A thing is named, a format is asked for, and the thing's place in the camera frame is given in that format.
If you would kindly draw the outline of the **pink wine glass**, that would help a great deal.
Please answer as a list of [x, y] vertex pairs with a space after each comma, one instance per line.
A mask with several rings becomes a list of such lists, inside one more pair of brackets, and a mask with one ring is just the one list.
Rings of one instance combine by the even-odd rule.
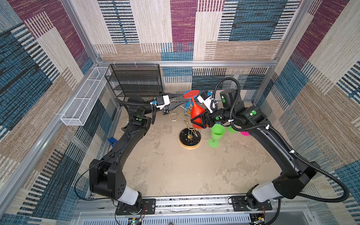
[[241, 132], [241, 134], [242, 134], [243, 136], [246, 136], [246, 137], [250, 136], [250, 133], [249, 133], [249, 132], [246, 132], [246, 131]]

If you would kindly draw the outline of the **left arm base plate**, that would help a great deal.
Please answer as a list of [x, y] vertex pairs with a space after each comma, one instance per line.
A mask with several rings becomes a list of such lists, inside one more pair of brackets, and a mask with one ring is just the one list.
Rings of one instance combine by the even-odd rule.
[[153, 215], [155, 214], [156, 199], [138, 199], [134, 205], [119, 202], [115, 211], [116, 216]]

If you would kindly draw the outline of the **green wine glass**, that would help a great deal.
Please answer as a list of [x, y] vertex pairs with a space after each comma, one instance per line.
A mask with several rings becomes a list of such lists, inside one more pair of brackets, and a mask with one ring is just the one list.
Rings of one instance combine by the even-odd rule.
[[211, 148], [217, 148], [219, 146], [219, 140], [222, 139], [226, 129], [220, 124], [215, 124], [211, 128], [211, 139], [208, 141], [208, 145]]
[[236, 133], [237, 133], [237, 131], [234, 130], [231, 126], [227, 127], [227, 131], [228, 131], [229, 133], [231, 133], [231, 134], [236, 134]]

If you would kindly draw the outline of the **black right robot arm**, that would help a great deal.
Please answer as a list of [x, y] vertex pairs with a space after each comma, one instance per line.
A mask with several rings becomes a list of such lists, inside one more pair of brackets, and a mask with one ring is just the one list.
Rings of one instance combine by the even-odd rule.
[[[195, 96], [206, 109], [200, 109], [193, 104], [191, 123], [196, 128], [213, 128], [221, 123], [229, 123], [236, 132], [248, 132], [273, 157], [281, 169], [281, 174], [274, 180], [263, 185], [253, 186], [245, 197], [245, 203], [250, 210], [257, 210], [270, 199], [294, 199], [304, 197], [325, 203], [339, 203], [350, 196], [348, 187], [332, 174], [322, 170], [317, 162], [309, 162], [285, 140], [285, 138], [272, 126], [260, 108], [256, 106], [245, 107], [241, 99], [240, 83], [234, 78], [224, 78], [218, 82], [232, 81], [236, 89], [221, 92], [223, 108], [218, 108], [215, 99], [216, 92], [200, 93], [196, 90]], [[317, 174], [328, 177], [338, 184], [343, 194], [337, 198], [320, 198], [302, 193], [302, 190]]]

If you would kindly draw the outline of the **blue wine glass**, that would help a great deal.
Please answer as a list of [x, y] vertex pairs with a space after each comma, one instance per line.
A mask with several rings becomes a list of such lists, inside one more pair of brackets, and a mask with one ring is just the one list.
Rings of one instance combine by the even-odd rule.
[[184, 106], [184, 113], [187, 113], [188, 110], [190, 110], [191, 106], [192, 106], [192, 100], [191, 100], [191, 98], [189, 98], [188, 101], [186, 102], [185, 106]]

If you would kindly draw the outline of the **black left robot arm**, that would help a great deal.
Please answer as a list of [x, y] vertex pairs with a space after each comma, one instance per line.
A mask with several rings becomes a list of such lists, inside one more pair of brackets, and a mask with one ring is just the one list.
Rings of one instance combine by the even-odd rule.
[[183, 104], [172, 103], [178, 94], [160, 92], [153, 100], [144, 100], [133, 95], [127, 101], [115, 99], [128, 113], [128, 123], [115, 146], [100, 160], [94, 159], [89, 165], [89, 188], [102, 199], [116, 200], [129, 208], [139, 211], [142, 208], [141, 193], [127, 186], [123, 167], [137, 143], [146, 135], [154, 124], [156, 113], [164, 115]]

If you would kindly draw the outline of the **red wine glass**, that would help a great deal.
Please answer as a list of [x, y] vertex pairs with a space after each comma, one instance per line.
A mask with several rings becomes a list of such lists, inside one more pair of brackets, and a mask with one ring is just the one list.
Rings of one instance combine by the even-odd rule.
[[205, 112], [205, 110], [202, 107], [200, 107], [195, 102], [195, 99], [194, 99], [194, 97], [196, 97], [199, 93], [200, 93], [199, 90], [192, 90], [183, 95], [183, 98], [185, 98], [185, 99], [191, 98], [192, 103], [193, 103], [193, 107], [192, 107], [191, 114], [190, 114], [190, 120], [191, 120], [191, 117], [203, 114]]

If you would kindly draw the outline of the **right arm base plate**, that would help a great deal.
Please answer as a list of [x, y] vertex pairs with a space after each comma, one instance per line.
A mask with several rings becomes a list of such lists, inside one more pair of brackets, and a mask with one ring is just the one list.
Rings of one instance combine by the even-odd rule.
[[265, 202], [258, 202], [252, 198], [248, 199], [245, 195], [231, 196], [228, 198], [228, 203], [233, 207], [235, 212], [246, 211], [271, 211], [273, 209], [269, 200]]

